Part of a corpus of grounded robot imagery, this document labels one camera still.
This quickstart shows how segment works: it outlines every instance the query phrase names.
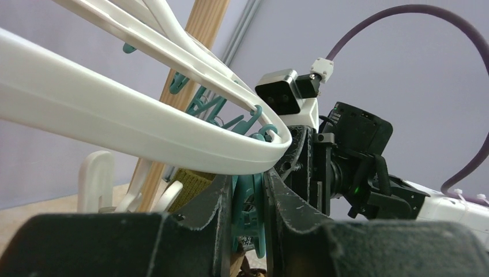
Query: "beige carpet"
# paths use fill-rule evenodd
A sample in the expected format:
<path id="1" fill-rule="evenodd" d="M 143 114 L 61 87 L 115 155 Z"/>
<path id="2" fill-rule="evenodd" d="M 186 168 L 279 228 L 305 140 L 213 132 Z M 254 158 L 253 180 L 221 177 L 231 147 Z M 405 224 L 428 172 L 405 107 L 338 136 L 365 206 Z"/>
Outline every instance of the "beige carpet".
<path id="1" fill-rule="evenodd" d="M 160 196 L 166 188 L 166 183 L 162 182 L 158 193 Z M 129 184 L 115 186 L 113 194 L 113 203 L 119 203 L 127 192 Z M 8 245 L 12 236 L 17 229 L 24 224 L 29 218 L 37 214 L 76 212 L 77 195 L 63 197 L 55 200 L 33 203 L 25 206 L 4 209 L 0 211 L 0 256 Z M 254 251 L 246 253 L 250 266 L 253 268 L 266 268 L 266 260 L 258 259 Z"/>

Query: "wooden post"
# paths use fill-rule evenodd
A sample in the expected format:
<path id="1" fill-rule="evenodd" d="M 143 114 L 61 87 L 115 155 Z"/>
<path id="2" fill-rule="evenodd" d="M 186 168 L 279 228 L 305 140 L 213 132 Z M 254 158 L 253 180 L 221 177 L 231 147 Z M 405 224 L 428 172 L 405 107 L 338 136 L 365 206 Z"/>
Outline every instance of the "wooden post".
<path id="1" fill-rule="evenodd" d="M 230 0 L 195 0 L 185 30 L 200 41 L 205 47 L 211 48 L 216 40 L 217 33 L 223 21 Z M 185 111 L 192 100 L 196 83 L 189 81 L 185 87 L 176 95 L 168 91 L 175 71 L 170 70 L 168 79 L 161 93 L 160 101 L 180 111 Z M 153 162 L 149 174 L 142 187 L 142 203 L 138 212 L 147 212 L 155 199 L 156 191 L 160 185 L 165 169 L 165 164 Z"/>

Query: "cable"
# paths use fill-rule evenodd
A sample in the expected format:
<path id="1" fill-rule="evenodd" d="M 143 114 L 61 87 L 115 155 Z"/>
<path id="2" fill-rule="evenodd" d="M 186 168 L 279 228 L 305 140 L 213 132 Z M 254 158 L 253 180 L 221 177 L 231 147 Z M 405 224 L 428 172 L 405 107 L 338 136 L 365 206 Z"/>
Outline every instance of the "cable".
<path id="1" fill-rule="evenodd" d="M 326 128 L 326 123 L 330 123 L 331 125 L 333 125 L 335 131 L 338 129 L 338 127 L 336 126 L 336 122 L 334 122 L 331 118 L 324 115 L 320 115 L 319 118 L 322 120 L 322 123 L 319 126 L 320 133 L 322 133 L 324 131 L 324 128 Z"/>
<path id="2" fill-rule="evenodd" d="M 461 30 L 474 44 L 477 48 L 480 57 L 482 58 L 484 65 L 486 66 L 486 71 L 489 74 L 489 46 L 484 39 L 484 37 L 477 31 L 477 29 L 467 22 L 467 20 L 462 17 L 445 10 L 443 8 L 430 6 L 430 5 L 401 5 L 393 8 L 385 9 L 381 12 L 374 14 L 373 16 L 365 19 L 360 22 L 357 26 L 353 27 L 346 35 L 344 35 L 338 43 L 331 49 L 326 59 L 332 61 L 336 55 L 340 52 L 340 50 L 348 43 L 356 34 L 358 34 L 363 29 L 370 26 L 372 23 L 379 21 L 380 19 L 393 16 L 395 14 L 404 14 L 404 13 L 422 13 L 429 14 L 438 18 L 441 18 L 449 23 L 452 23 L 455 27 Z M 472 160 L 459 172 L 453 175 L 450 179 L 448 179 L 445 183 L 443 183 L 441 187 L 441 191 L 443 194 L 459 198 L 457 194 L 450 193 L 448 190 L 454 186 L 456 183 L 467 177 L 470 173 L 472 173 L 476 168 L 478 168 L 489 156 L 489 133 L 486 136 L 486 140 L 482 144 L 482 147 L 479 149 L 477 154 L 472 158 Z M 477 203 L 480 205 L 489 206 L 482 199 L 477 198 L 465 198 L 467 201 Z"/>

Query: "wall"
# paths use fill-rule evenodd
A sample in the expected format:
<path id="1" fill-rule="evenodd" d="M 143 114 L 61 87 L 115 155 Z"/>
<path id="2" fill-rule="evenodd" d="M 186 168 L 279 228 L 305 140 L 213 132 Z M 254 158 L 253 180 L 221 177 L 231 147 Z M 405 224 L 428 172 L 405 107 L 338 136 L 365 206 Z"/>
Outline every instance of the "wall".
<path id="1" fill-rule="evenodd" d="M 185 25 L 193 1 L 168 3 Z M 231 1 L 212 49 L 218 56 L 223 54 L 245 4 Z M 165 65 L 139 51 L 124 54 L 122 41 L 51 1 L 1 0 L 0 28 L 156 99 L 168 75 Z M 100 149 L 0 121 L 0 209 L 76 193 L 81 162 Z M 115 184 L 129 182 L 137 159 L 121 153 L 115 153 L 115 159 Z"/>
<path id="2" fill-rule="evenodd" d="M 489 2 L 267 0 L 250 26 L 232 69 L 253 86 L 268 72 L 306 74 L 353 26 L 382 9 L 406 3 L 447 8 L 489 38 Z M 320 113 L 337 101 L 391 122 L 384 154 L 391 174 L 439 189 L 479 150 L 489 130 L 489 80 L 474 46 L 459 30 L 423 14 L 386 18 L 365 29 L 339 53 L 321 87 Z M 233 105 L 230 118 L 242 113 Z M 489 194 L 489 162 L 463 180 L 464 193 Z M 333 218 L 349 205 L 333 200 Z"/>

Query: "white plastic frame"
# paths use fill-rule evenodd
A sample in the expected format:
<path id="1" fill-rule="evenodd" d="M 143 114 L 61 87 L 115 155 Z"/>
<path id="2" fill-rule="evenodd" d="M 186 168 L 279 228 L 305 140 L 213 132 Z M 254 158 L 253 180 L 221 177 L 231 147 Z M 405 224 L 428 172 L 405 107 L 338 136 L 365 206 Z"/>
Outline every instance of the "white plastic frame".
<path id="1" fill-rule="evenodd" d="M 235 83 L 107 0 L 54 1 L 238 106 L 262 106 L 260 123 L 274 124 L 278 135 L 270 132 L 272 143 L 265 143 L 223 130 L 1 29 L 0 118 L 217 174 L 266 171 L 290 145 L 286 125 L 239 79 Z"/>

